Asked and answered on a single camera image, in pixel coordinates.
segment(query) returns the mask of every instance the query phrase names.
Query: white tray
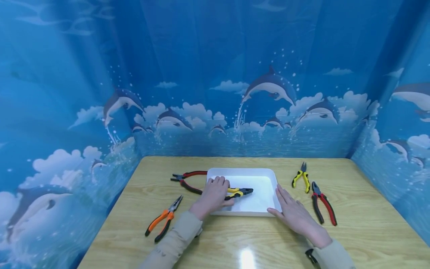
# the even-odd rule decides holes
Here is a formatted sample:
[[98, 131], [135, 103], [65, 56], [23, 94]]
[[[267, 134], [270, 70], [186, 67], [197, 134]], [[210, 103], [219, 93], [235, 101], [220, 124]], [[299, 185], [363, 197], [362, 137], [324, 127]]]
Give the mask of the white tray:
[[221, 216], [272, 216], [267, 208], [276, 208], [282, 212], [276, 197], [278, 184], [275, 173], [267, 168], [211, 168], [208, 170], [206, 183], [210, 178], [224, 176], [232, 188], [252, 188], [254, 192], [235, 198], [232, 207], [224, 207], [211, 215]]

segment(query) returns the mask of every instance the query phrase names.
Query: beige sleeve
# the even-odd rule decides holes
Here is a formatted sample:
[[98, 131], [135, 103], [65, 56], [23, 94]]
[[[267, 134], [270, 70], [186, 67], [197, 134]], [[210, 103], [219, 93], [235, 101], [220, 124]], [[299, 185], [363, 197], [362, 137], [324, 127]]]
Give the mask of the beige sleeve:
[[323, 249], [313, 248], [312, 256], [321, 269], [356, 269], [348, 252], [335, 239]]
[[140, 269], [171, 269], [194, 237], [202, 231], [203, 222], [186, 211], [140, 265]]

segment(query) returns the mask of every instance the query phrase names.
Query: printed fabric backdrop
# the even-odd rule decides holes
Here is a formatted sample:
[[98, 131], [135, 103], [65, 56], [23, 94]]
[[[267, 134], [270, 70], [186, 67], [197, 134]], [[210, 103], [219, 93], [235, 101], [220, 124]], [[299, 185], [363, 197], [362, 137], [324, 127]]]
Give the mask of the printed fabric backdrop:
[[0, 0], [0, 268], [76, 268], [148, 155], [350, 158], [430, 245], [429, 5]]

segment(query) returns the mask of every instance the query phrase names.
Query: hand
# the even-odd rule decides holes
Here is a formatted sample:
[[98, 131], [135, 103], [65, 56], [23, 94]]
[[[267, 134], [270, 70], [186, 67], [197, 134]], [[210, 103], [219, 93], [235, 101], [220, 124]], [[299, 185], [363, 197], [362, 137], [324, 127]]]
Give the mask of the hand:
[[282, 213], [274, 208], [268, 208], [270, 214], [278, 217], [294, 232], [306, 237], [315, 247], [324, 248], [331, 244], [332, 239], [326, 229], [312, 218], [301, 202], [294, 200], [279, 184], [276, 196], [281, 204]]
[[222, 207], [232, 206], [234, 199], [225, 201], [227, 189], [230, 187], [230, 182], [225, 177], [217, 176], [215, 179], [210, 179], [206, 184], [200, 198], [190, 207], [190, 212], [196, 215], [200, 220], [206, 218], [210, 213], [219, 210]]

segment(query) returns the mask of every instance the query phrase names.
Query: table surface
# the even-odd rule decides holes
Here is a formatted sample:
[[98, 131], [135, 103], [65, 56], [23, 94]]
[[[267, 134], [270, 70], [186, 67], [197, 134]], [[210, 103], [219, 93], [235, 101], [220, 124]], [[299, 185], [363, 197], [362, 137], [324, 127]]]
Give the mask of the table surface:
[[[136, 269], [154, 248], [159, 224], [148, 238], [149, 223], [179, 195], [176, 216], [197, 195], [169, 180], [172, 173], [212, 167], [270, 168], [293, 198], [316, 219], [303, 179], [291, 180], [303, 161], [310, 180], [331, 202], [338, 226], [324, 226], [348, 250], [357, 268], [430, 268], [430, 248], [348, 159], [145, 157], [85, 255], [79, 269]], [[206, 176], [188, 182], [203, 188]], [[321, 203], [322, 215], [329, 220]], [[293, 232], [272, 217], [210, 216], [175, 268], [312, 268]]]

